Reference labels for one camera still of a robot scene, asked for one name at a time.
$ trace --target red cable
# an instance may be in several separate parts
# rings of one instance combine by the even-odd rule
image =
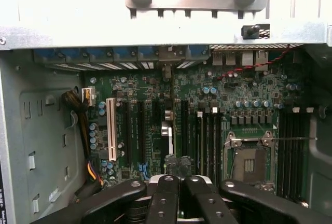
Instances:
[[[218,76],[217,77],[217,80],[222,80],[223,77],[226,77],[228,74],[233,74],[234,72],[242,72],[246,69],[251,69],[251,68],[255,68],[255,67],[262,67],[262,66],[265,66],[265,65],[270,65],[276,61],[279,61],[280,59],[284,58],[285,55],[290,51],[290,45],[288,44],[287,45],[287,49],[285,51],[283,51],[281,53],[281,55],[277,58],[274,58],[272,61],[270,62],[266,62],[266,63],[261,63],[261,64],[256,64],[256,65],[252,65],[252,66],[245,66],[245,67],[241,67],[241,68],[235,68],[234,70],[231,70],[231,71],[228,71],[227,73],[225,74],[222,74],[221,76]]]

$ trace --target screw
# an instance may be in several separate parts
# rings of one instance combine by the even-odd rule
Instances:
[[[227,182],[225,182],[225,184],[229,188],[233,188],[235,186],[234,183],[232,183],[231,181],[227,181]]]
[[[97,79],[96,79],[95,77],[92,77],[92,78],[90,79],[90,82],[91,82],[92,84],[95,84],[95,83],[97,82]]]
[[[196,177],[196,176],[192,176],[192,177],[190,178],[190,180],[192,180],[192,181],[198,181],[198,177]]]
[[[173,181],[174,179],[171,176],[165,177],[165,181]]]
[[[6,44],[6,38],[0,36],[0,45],[5,45],[5,44]]]
[[[133,181],[132,184],[131,184],[131,187],[138,187],[140,185],[141,184],[138,181]]]

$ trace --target white pci slot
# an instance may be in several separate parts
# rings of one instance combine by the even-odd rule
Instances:
[[[116,133],[116,99],[106,99],[106,115],[107,115],[107,140],[108,140],[108,159],[115,161],[118,157],[117,153],[117,133]]]

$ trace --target metal mesh grille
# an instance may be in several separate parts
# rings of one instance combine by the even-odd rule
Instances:
[[[229,50],[229,49],[285,49],[288,44],[252,44],[252,45],[233,45],[233,44],[213,44],[210,49]],[[301,46],[302,44],[290,44],[291,48]]]

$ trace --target electrolytic capacitor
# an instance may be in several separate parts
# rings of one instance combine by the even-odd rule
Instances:
[[[90,136],[90,137],[95,137],[95,131],[91,131],[91,132],[89,132],[89,136]]]
[[[113,163],[112,162],[109,162],[107,164],[107,168],[110,170],[110,169],[113,169]]]
[[[210,93],[212,93],[212,94],[216,94],[217,93],[217,89],[215,89],[213,87],[211,87],[209,90],[210,90]]]
[[[98,114],[100,115],[100,116],[104,116],[105,115],[105,110],[104,109],[100,109],[99,111],[98,111]]]
[[[95,137],[90,138],[90,143],[94,144],[96,141]]]
[[[234,103],[234,106],[237,107],[237,108],[241,107],[241,105],[242,105],[242,103],[240,101],[236,101]]]
[[[296,89],[296,85],[295,84],[287,84],[286,89],[289,90],[289,91],[294,91]]]
[[[96,127],[97,127],[97,124],[96,124],[96,123],[91,123],[91,124],[89,125],[89,129],[90,129],[91,131],[94,131]]]
[[[250,102],[249,101],[245,101],[245,102],[243,102],[243,105],[244,105],[244,107],[250,107]]]
[[[97,149],[97,145],[96,144],[91,144],[90,145],[90,149],[91,150],[96,150]]]
[[[102,162],[100,163],[102,167],[106,167],[107,166],[107,160],[102,160]]]
[[[106,106],[106,102],[99,102],[99,104],[98,104],[98,108],[99,109],[104,109],[105,108],[105,106]]]
[[[252,101],[253,107],[259,107],[259,105],[260,105],[259,101]]]
[[[275,104],[274,107],[277,108],[277,109],[282,109],[282,108],[284,108],[284,105],[283,104]]]
[[[204,88],[202,89],[202,92],[203,92],[204,94],[208,94],[208,93],[209,93],[209,88],[204,87]]]
[[[263,107],[269,107],[269,106],[270,106],[270,103],[269,103],[268,101],[262,101],[262,102],[261,102],[261,105],[262,105]]]

